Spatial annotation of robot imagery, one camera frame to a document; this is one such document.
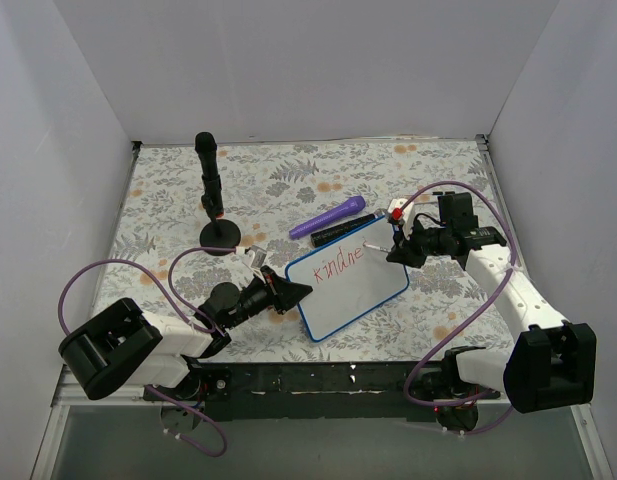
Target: marker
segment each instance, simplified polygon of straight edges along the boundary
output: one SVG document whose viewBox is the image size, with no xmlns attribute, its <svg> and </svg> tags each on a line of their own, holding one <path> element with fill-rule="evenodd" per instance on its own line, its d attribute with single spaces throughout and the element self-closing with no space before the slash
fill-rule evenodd
<svg viewBox="0 0 617 480">
<path fill-rule="evenodd" d="M 370 245 L 366 242 L 364 242 L 363 246 L 366 248 L 370 248 L 371 250 L 379 250 L 380 252 L 390 253 L 390 249 L 386 247 L 378 247 L 377 245 Z"/>
</svg>

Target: microphone head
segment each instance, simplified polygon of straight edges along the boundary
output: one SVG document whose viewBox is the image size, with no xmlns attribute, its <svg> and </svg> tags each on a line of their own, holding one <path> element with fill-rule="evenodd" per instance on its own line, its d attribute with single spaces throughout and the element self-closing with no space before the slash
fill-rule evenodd
<svg viewBox="0 0 617 480">
<path fill-rule="evenodd" d="M 204 153 L 216 151 L 217 144 L 215 143 L 215 137 L 212 136 L 212 133 L 201 132 L 197 134 L 195 137 L 195 152 Z"/>
</svg>

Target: leaf pattern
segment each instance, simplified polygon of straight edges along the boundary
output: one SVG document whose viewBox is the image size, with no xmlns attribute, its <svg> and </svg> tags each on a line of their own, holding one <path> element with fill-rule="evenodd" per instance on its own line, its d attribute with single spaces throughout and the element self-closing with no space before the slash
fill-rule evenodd
<svg viewBox="0 0 617 480">
<path fill-rule="evenodd" d="M 283 274 L 291 261 L 310 252 L 309 238 L 288 238 L 293 227 L 362 195 L 369 213 L 393 197 L 412 194 L 433 181 L 457 179 L 493 198 L 477 145 L 472 141 L 420 143 L 348 142 L 297 145 L 222 146 L 218 163 L 226 217 L 239 225 L 244 245 L 268 250 L 268 264 Z M 198 245 L 208 222 L 200 204 L 203 185 L 193 148 L 143 148 L 115 235 L 113 256 L 138 261 L 165 279 L 174 257 Z M 437 215 L 435 205 L 418 205 Z M 496 225 L 475 202 L 484 225 Z M 270 312 L 232 330 L 232 343 L 210 362 L 412 361 L 474 312 L 486 294 L 447 259 L 429 259 L 409 270 L 410 289 L 320 343 L 310 340 L 297 311 Z M 230 281 L 247 285 L 251 273 L 236 256 L 202 253 L 182 259 L 174 285 L 193 304 Z M 172 307 L 147 277 L 126 265 L 110 265 L 98 293 L 103 310 L 122 296 L 143 309 L 174 316 Z M 450 346 L 510 350 L 512 339 L 494 308 Z"/>
</svg>

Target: gray wall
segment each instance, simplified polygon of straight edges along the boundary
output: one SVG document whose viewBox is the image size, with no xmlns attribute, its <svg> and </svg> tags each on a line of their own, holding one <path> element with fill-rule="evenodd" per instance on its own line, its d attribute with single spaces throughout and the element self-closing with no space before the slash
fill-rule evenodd
<svg viewBox="0 0 617 480">
<path fill-rule="evenodd" d="M 598 336 L 593 413 L 617 477 L 617 0 L 561 0 L 492 133 L 533 279 Z"/>
<path fill-rule="evenodd" d="M 557 0 L 55 3 L 131 138 L 190 144 L 487 133 Z"/>
<path fill-rule="evenodd" d="M 61 368 L 57 298 L 106 254 L 127 136 L 50 0 L 0 1 L 0 478 L 28 478 Z M 95 276 L 69 300 L 81 323 Z"/>
</svg>

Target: whiteboard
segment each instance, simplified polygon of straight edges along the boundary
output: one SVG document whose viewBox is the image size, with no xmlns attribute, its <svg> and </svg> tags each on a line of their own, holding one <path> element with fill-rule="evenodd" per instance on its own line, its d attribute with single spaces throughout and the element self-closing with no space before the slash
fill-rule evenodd
<svg viewBox="0 0 617 480">
<path fill-rule="evenodd" d="M 389 247 L 393 229 L 384 217 L 295 260 L 286 278 L 310 285 L 299 303 L 308 334 L 320 342 L 408 288 L 406 268 L 364 242 Z"/>
</svg>

